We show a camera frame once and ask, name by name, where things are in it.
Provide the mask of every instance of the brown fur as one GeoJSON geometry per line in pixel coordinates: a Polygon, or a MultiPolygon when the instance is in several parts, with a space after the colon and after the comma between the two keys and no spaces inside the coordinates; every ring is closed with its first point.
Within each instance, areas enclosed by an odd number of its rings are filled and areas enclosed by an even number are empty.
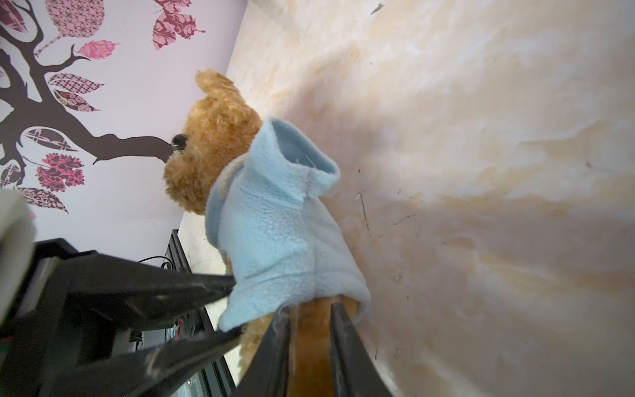
{"type": "MultiPolygon", "coordinates": [[[[198,72],[196,83],[207,97],[196,102],[187,116],[182,131],[187,136],[187,146],[172,155],[166,164],[164,179],[171,199],[184,210],[202,215],[218,175],[233,159],[247,153],[262,121],[244,102],[234,84],[220,73],[198,72]]],[[[231,273],[229,261],[227,271],[231,273]]],[[[292,310],[288,396],[333,396],[329,324],[331,304],[338,300],[350,316],[357,311],[355,300],[341,296],[314,299],[292,310]]],[[[269,314],[243,326],[241,376],[249,367],[272,317],[269,314]]]]}

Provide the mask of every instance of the teddy bear's head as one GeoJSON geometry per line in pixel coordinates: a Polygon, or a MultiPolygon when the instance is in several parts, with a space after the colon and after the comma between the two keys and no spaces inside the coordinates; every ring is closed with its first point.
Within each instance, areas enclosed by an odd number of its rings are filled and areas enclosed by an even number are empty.
{"type": "Polygon", "coordinates": [[[185,211],[202,215],[218,175],[249,150],[262,120],[222,74],[200,71],[196,84],[207,96],[196,102],[183,131],[173,138],[174,153],[163,179],[172,200],[185,211]]]}

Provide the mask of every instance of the teddy bear's eye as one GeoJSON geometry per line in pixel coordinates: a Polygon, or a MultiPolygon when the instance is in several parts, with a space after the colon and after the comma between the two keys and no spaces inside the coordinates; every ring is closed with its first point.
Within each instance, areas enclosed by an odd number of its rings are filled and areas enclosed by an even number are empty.
{"type": "Polygon", "coordinates": [[[178,134],[178,135],[175,135],[174,138],[172,138],[172,149],[176,151],[182,151],[183,149],[185,149],[186,145],[187,145],[187,137],[185,135],[178,134]]]}

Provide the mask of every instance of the toy clothing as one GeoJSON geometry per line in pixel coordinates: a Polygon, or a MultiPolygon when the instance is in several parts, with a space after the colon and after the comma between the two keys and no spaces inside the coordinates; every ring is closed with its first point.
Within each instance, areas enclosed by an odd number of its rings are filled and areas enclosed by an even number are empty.
{"type": "Polygon", "coordinates": [[[338,166],[297,127],[265,121],[248,156],[225,167],[205,213],[208,241],[232,261],[236,286],[219,328],[275,312],[285,304],[370,292],[342,232],[319,196],[340,178],[338,166]]]}

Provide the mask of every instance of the teddy bear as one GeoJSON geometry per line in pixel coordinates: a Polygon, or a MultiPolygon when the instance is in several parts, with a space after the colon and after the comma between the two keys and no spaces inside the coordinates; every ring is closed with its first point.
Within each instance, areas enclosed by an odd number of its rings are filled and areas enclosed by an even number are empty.
{"type": "Polygon", "coordinates": [[[208,241],[236,278],[223,331],[242,326],[241,377],[279,306],[292,305],[288,396],[332,396],[330,309],[358,321],[370,293],[320,202],[337,165],[286,121],[263,121],[234,83],[199,71],[198,100],[166,163],[166,193],[205,215],[208,241]]]}

